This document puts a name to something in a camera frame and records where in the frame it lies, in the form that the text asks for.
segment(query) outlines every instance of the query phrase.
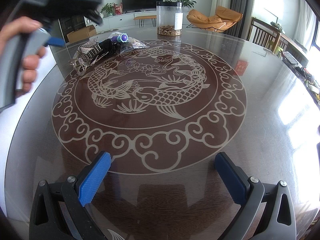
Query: white label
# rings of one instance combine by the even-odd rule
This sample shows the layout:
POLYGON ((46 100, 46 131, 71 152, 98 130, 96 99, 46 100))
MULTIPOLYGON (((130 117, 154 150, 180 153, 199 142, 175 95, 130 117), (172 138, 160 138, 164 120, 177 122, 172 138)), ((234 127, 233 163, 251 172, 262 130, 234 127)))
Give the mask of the white label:
POLYGON ((174 30, 182 29, 182 20, 183 20, 183 13, 176 13, 176 18, 174 20, 174 30))

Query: plastic bag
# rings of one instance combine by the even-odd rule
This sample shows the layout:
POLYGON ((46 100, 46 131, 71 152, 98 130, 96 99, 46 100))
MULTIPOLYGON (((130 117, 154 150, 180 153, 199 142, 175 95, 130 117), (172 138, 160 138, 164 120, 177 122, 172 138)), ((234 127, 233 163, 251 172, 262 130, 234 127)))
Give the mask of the plastic bag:
MULTIPOLYGON (((117 37, 121 35, 122 33, 120 32, 113 32, 109 35, 108 39, 111 39, 112 37, 117 37)), ((143 48, 149 48, 146 44, 143 42, 133 38, 133 37, 128 37, 128 42, 121 42, 121 49, 120 49, 120 54, 132 51, 134 49, 143 49, 143 48)))

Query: green plant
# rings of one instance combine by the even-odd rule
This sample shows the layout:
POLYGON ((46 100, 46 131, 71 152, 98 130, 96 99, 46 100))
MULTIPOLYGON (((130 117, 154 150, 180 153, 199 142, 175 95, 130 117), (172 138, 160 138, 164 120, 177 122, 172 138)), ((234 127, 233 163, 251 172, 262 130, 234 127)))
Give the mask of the green plant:
POLYGON ((106 12, 107 14, 113 14, 113 5, 114 4, 115 3, 106 3, 106 5, 102 7, 100 12, 101 13, 106 12))
POLYGON ((197 3, 194 0, 176 0, 176 2, 182 2, 183 6, 188 6, 189 8, 193 8, 197 3))

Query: orange lounge chair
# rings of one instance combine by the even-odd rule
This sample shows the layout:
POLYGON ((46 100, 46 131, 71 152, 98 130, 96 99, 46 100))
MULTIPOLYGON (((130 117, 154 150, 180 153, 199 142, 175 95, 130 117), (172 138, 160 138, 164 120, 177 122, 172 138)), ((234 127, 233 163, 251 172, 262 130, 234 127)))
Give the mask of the orange lounge chair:
POLYGON ((200 29, 220 33, 240 21, 242 19, 242 14, 222 6, 218 6, 216 14, 213 16, 207 17, 201 12, 192 9, 187 15, 187 19, 191 23, 187 28, 194 25, 200 29))

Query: black jar lid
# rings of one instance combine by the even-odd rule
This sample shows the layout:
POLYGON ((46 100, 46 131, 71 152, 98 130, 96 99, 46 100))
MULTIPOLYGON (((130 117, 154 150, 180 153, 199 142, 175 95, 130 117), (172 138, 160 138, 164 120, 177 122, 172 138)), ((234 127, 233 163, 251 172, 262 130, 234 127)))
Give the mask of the black jar lid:
POLYGON ((182 2, 157 2, 157 6, 182 7, 182 2))

